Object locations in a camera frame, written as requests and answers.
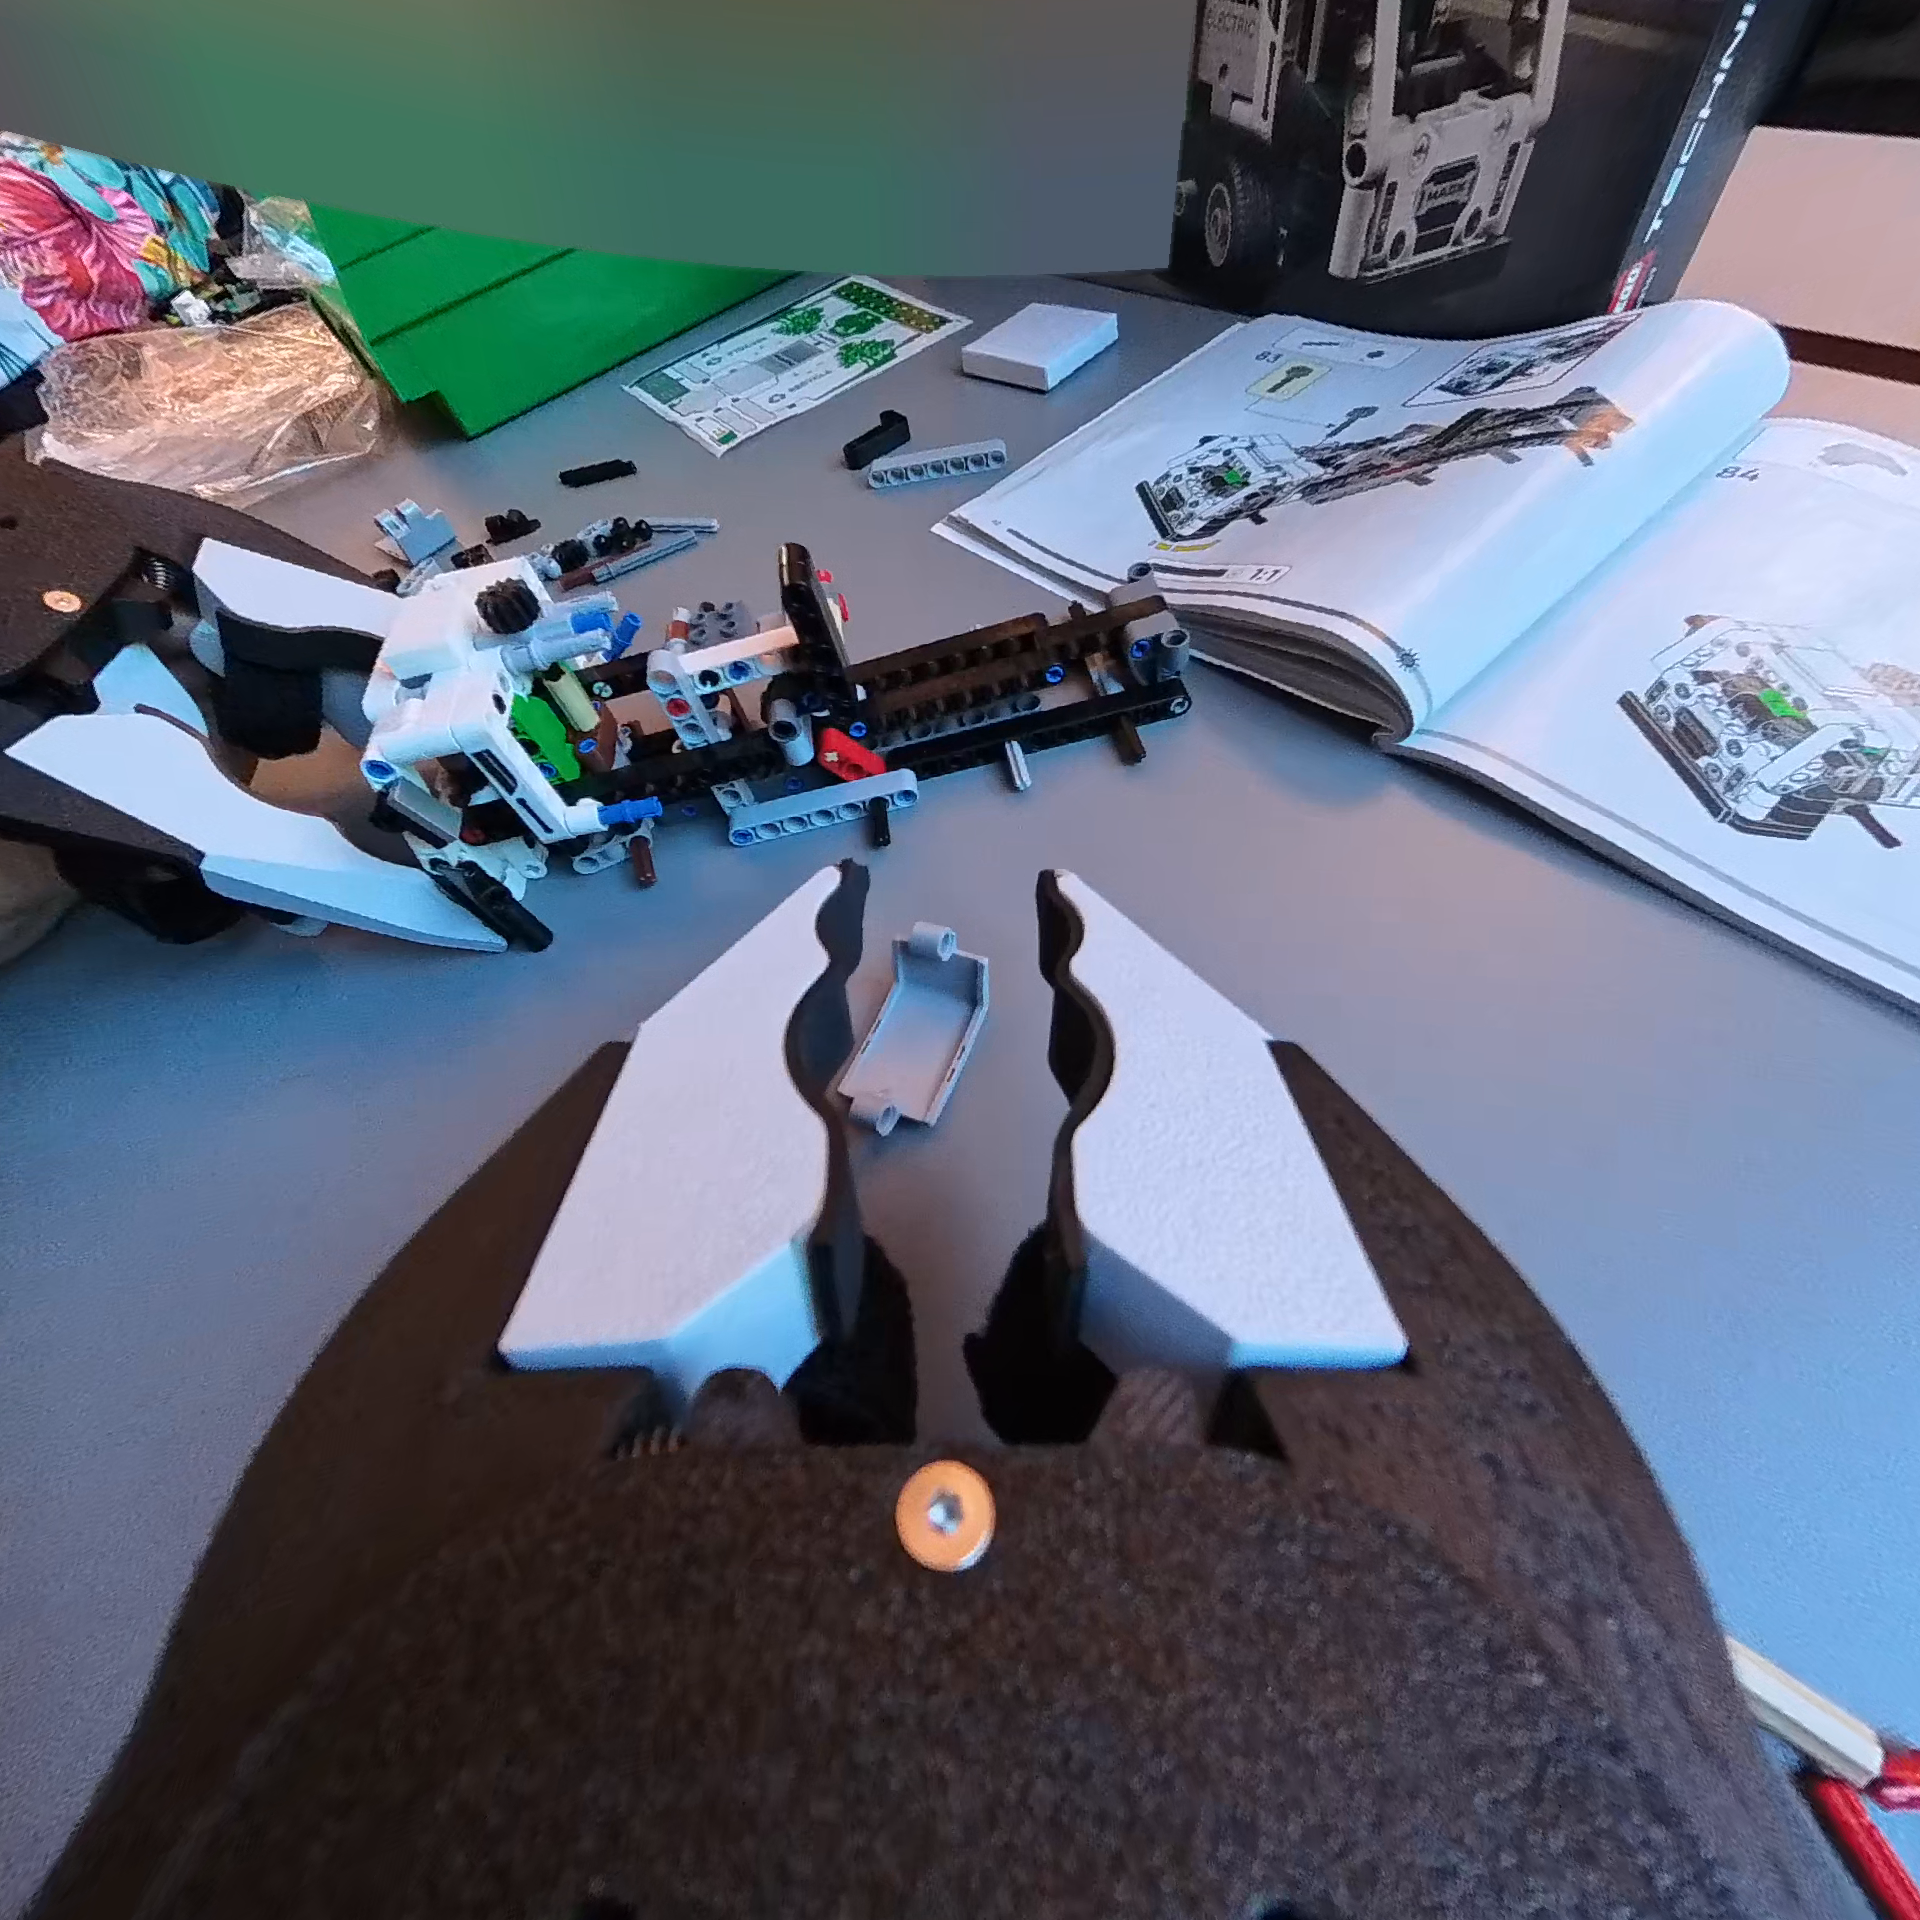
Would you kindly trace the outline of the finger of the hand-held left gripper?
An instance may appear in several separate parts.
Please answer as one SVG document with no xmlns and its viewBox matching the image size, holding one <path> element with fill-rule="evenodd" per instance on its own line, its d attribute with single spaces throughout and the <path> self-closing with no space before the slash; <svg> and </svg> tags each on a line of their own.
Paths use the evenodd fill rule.
<svg viewBox="0 0 1920 1920">
<path fill-rule="evenodd" d="M 212 713 L 228 744 L 304 756 L 332 725 L 362 748 L 365 687 L 398 598 L 224 539 L 202 539 L 192 566 L 202 615 L 187 645 L 213 676 Z"/>
<path fill-rule="evenodd" d="M 299 924 L 430 948 L 506 941 L 431 876 L 373 858 L 334 824 L 267 804 L 217 766 L 203 715 L 155 651 L 121 648 L 91 712 L 5 710 L 5 816 L 183 862 L 212 894 Z"/>
</svg>

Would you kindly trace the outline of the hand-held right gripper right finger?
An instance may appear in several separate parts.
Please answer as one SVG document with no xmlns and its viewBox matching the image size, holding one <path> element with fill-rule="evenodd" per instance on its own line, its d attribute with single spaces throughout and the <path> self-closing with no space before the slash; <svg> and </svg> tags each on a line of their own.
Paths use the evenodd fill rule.
<svg viewBox="0 0 1920 1920">
<path fill-rule="evenodd" d="M 1081 878 L 1036 884 L 1048 1065 L 1068 1097 L 1045 1213 L 967 1372 L 1011 1443 L 1090 1435 L 1119 1379 L 1209 1407 L 1248 1370 L 1377 1370 L 1408 1354 L 1258 1019 Z"/>
</svg>

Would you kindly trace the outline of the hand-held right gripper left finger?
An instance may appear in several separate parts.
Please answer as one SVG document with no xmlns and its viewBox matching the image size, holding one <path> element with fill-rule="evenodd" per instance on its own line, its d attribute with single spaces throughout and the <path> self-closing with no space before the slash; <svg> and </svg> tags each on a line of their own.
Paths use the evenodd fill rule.
<svg viewBox="0 0 1920 1920">
<path fill-rule="evenodd" d="M 743 1368 L 810 1438 L 903 1443 L 903 1284 L 863 1234 L 829 1081 L 870 878 L 821 868 L 638 1027 L 498 1338 L 516 1370 Z"/>
</svg>

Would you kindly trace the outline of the grey curved lego panel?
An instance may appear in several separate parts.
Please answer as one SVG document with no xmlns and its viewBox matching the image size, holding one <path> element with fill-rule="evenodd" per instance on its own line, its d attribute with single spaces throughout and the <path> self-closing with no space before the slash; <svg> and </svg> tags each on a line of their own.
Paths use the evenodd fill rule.
<svg viewBox="0 0 1920 1920">
<path fill-rule="evenodd" d="M 878 1136 L 938 1122 L 990 1011 L 990 962 L 960 949 L 952 926 L 913 924 L 891 962 L 891 987 L 835 1083 L 852 1122 Z"/>
</svg>

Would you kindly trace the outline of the partly built lego truck chassis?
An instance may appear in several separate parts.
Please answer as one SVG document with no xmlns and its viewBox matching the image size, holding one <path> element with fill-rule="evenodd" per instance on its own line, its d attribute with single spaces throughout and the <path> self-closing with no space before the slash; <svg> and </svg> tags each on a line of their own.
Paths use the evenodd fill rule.
<svg viewBox="0 0 1920 1920">
<path fill-rule="evenodd" d="M 609 566 L 546 555 L 443 571 L 407 595 L 365 687 L 373 819 L 507 948 L 543 949 L 528 890 L 553 863 L 656 876 L 654 835 L 715 819 L 737 850 L 862 827 L 876 847 L 929 779 L 1081 740 L 1142 758 L 1190 708 L 1187 632 L 1156 594 L 1027 614 L 857 662 L 808 547 L 780 607 L 678 607 L 654 645 Z"/>
</svg>

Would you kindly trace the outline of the pile of small lego pieces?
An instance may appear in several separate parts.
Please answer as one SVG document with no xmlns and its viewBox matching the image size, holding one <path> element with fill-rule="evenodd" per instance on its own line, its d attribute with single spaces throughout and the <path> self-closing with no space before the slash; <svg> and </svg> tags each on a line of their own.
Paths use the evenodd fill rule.
<svg viewBox="0 0 1920 1920">
<path fill-rule="evenodd" d="M 445 563 L 450 567 L 492 563 L 496 547 L 528 539 L 539 529 L 541 521 L 518 507 L 489 514 L 487 539 L 455 547 Z M 717 531 L 719 519 L 714 515 L 598 517 L 568 537 L 531 547 L 528 563 L 539 580 L 570 591 L 608 583 L 636 567 L 674 557 Z"/>
</svg>

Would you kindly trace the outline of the clear bag of lego pieces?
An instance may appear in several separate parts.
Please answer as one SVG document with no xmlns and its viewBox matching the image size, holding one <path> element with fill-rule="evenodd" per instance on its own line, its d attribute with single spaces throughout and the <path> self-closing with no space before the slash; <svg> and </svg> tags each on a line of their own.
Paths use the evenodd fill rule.
<svg viewBox="0 0 1920 1920">
<path fill-rule="evenodd" d="M 332 297 L 338 275 L 307 201 L 258 197 L 225 183 L 213 196 L 208 263 L 154 308 L 160 324 L 235 324 L 289 302 Z"/>
</svg>

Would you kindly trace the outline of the grey lego beam with holes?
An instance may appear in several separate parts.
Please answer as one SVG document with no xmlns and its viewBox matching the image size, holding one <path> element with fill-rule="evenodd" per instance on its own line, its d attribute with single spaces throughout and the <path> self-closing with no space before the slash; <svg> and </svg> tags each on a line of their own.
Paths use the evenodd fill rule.
<svg viewBox="0 0 1920 1920">
<path fill-rule="evenodd" d="M 996 473 L 1006 467 L 1006 463 L 1006 444 L 991 438 L 970 444 L 899 446 L 872 460 L 862 472 L 872 490 L 883 491 L 934 482 L 972 479 L 975 476 Z"/>
</svg>

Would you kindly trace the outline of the lego instruction booklet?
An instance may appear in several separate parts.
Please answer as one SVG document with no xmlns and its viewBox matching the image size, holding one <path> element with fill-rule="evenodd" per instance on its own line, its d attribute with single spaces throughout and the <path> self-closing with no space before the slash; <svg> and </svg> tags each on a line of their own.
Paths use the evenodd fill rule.
<svg viewBox="0 0 1920 1920">
<path fill-rule="evenodd" d="M 1158 594 L 1203 660 L 1916 1008 L 1916 446 L 1771 418 L 1787 378 L 1709 300 L 1483 344 L 1248 317 L 934 531 Z"/>
</svg>

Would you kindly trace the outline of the black lego set box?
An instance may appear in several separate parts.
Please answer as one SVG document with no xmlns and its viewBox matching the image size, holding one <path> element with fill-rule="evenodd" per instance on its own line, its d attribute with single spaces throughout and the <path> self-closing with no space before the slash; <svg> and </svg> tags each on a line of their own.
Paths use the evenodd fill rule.
<svg viewBox="0 0 1920 1920">
<path fill-rule="evenodd" d="M 1203 2 L 1165 280 L 1492 337 L 1672 297 L 1807 2 Z"/>
</svg>

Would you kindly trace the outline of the crumpled clear plastic bag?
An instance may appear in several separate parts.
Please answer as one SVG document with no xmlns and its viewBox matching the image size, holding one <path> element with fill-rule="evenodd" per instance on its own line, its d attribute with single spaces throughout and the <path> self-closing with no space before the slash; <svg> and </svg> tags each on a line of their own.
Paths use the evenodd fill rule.
<svg viewBox="0 0 1920 1920">
<path fill-rule="evenodd" d="M 107 334 L 41 362 L 33 463 L 248 507 L 390 439 L 383 387 L 307 304 Z"/>
</svg>

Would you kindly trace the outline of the floral printed cloth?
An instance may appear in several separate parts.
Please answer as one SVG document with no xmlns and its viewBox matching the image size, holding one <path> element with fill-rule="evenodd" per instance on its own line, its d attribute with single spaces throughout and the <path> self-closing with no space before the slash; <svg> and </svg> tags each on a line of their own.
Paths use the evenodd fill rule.
<svg viewBox="0 0 1920 1920">
<path fill-rule="evenodd" d="M 209 267 L 222 192 L 2 133 L 2 382 L 66 341 L 143 324 Z"/>
</svg>

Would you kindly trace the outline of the green box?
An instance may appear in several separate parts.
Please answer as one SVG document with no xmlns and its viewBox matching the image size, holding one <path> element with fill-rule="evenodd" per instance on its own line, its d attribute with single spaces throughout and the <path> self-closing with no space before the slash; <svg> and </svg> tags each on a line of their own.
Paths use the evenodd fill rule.
<svg viewBox="0 0 1920 1920">
<path fill-rule="evenodd" d="M 314 204 L 314 300 L 401 402 L 474 438 L 784 280 L 780 269 L 546 248 Z"/>
</svg>

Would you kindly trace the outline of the green printed sticker sheet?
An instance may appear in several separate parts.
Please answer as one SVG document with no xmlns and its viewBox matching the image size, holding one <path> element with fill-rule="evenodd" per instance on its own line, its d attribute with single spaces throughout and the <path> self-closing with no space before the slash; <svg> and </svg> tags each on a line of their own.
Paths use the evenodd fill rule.
<svg viewBox="0 0 1920 1920">
<path fill-rule="evenodd" d="M 970 324 L 887 282 L 846 273 L 636 374 L 625 392 L 719 457 Z"/>
</svg>

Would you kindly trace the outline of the small white box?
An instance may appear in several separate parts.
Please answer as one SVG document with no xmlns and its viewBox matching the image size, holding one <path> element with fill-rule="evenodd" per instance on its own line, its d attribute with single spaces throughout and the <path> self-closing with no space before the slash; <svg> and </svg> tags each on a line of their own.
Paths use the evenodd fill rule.
<svg viewBox="0 0 1920 1920">
<path fill-rule="evenodd" d="M 962 345 L 963 374 L 1045 394 L 1118 344 L 1110 308 L 1027 302 Z"/>
</svg>

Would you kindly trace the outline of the wooden stick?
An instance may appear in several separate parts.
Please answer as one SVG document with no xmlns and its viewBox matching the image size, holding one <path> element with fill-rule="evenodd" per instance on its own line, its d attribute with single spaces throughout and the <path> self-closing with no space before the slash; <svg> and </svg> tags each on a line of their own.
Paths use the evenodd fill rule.
<svg viewBox="0 0 1920 1920">
<path fill-rule="evenodd" d="M 1735 1638 L 1723 1644 L 1740 1695 L 1763 1732 L 1859 1791 L 1882 1778 L 1888 1749 L 1871 1726 Z"/>
</svg>

